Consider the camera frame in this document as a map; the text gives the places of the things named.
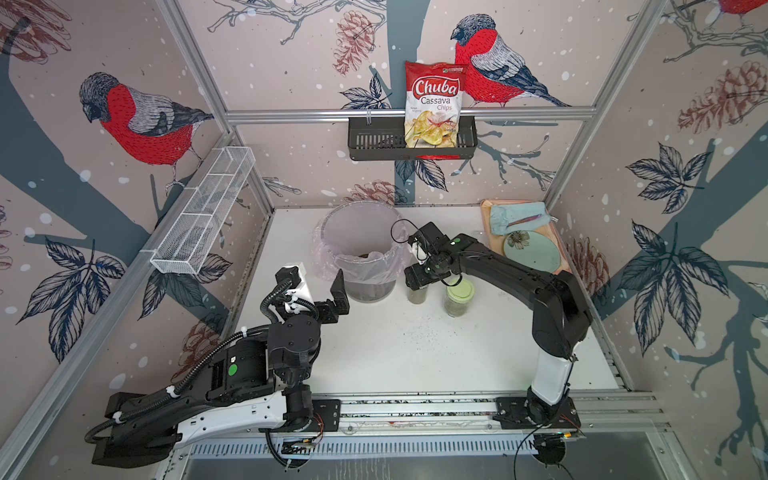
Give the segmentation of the short clear mung bean jar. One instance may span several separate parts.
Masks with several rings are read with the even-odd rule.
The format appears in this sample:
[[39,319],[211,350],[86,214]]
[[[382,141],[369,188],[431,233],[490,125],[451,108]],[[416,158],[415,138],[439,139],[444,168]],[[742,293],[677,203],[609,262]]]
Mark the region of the short clear mung bean jar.
[[420,305],[425,302],[428,295],[428,288],[424,287],[418,290],[408,290],[407,299],[414,305]]

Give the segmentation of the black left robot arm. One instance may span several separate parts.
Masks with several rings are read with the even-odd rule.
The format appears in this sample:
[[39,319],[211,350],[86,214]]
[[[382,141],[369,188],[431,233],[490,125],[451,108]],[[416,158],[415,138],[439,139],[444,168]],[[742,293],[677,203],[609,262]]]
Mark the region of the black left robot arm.
[[314,398],[307,381],[322,326],[348,314],[349,298],[342,273],[320,302],[312,301],[299,266],[283,267],[275,278],[260,304],[267,324],[221,341],[163,390],[110,397],[104,422],[84,437],[93,464],[139,468],[178,447],[237,432],[264,434],[286,469],[307,463],[323,436],[339,428],[340,401]]

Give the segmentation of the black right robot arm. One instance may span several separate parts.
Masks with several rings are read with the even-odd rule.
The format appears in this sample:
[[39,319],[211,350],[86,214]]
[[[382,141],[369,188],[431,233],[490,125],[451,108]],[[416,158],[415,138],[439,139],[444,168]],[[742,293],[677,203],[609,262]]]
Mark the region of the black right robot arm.
[[416,263],[404,270],[406,286],[419,290],[465,274],[513,296],[532,311],[532,337],[539,347],[536,372],[526,392],[530,425],[553,424],[564,413],[575,349],[590,329],[588,302],[568,271],[542,272],[493,252],[466,234],[452,238],[432,222],[404,241]]

